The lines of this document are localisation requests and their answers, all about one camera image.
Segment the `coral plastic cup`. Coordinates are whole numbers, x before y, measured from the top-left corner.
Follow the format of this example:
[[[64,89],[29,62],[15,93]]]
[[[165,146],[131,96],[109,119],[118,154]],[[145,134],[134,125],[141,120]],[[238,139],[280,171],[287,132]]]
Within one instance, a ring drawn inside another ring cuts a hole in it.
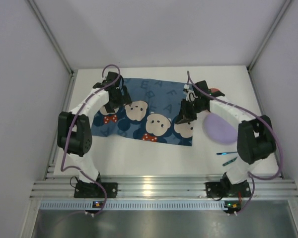
[[[217,88],[210,88],[209,91],[210,91],[211,93],[220,92],[220,90],[217,89]]]

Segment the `blue cartoon placemat cloth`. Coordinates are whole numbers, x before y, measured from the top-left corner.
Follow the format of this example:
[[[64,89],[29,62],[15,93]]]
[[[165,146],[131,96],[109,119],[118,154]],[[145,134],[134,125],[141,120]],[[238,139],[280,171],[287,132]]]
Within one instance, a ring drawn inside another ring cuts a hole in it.
[[[101,108],[94,116],[93,136],[112,134],[124,138],[191,146],[194,124],[176,124],[184,83],[156,79],[126,78],[124,85],[132,103],[108,113]]]

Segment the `purple plastic plate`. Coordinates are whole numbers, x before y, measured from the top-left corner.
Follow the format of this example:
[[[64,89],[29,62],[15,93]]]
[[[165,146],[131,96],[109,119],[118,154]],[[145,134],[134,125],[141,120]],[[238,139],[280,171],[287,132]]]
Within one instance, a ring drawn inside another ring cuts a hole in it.
[[[203,131],[210,140],[219,144],[233,144],[237,141],[237,130],[213,113],[204,118]]]

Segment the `blue handled fork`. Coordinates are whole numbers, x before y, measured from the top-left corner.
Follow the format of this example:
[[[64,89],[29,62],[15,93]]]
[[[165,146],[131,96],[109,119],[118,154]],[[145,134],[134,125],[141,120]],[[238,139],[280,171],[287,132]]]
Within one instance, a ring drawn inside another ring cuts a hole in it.
[[[216,155],[227,155],[227,154],[236,154],[237,151],[233,151],[233,152],[217,152]]]

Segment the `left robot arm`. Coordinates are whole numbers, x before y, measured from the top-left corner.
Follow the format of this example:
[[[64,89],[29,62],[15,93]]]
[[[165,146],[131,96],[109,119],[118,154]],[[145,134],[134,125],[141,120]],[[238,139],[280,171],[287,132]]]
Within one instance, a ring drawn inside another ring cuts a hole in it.
[[[69,112],[58,117],[57,146],[62,148],[61,171],[76,169],[79,180],[95,183],[100,173],[92,158],[92,123],[94,116],[104,109],[108,116],[130,104],[131,97],[119,72],[108,72],[102,82],[96,83],[88,96]]]

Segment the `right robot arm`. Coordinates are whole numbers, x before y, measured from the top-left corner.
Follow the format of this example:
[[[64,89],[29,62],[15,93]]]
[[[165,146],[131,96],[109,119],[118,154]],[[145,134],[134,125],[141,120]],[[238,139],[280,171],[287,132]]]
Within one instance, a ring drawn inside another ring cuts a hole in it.
[[[228,101],[221,91],[212,91],[205,81],[184,85],[185,99],[181,101],[176,125],[184,125],[197,119],[202,111],[220,117],[237,131],[237,158],[223,180],[229,186],[243,183],[257,164],[276,151],[270,118],[257,116]]]

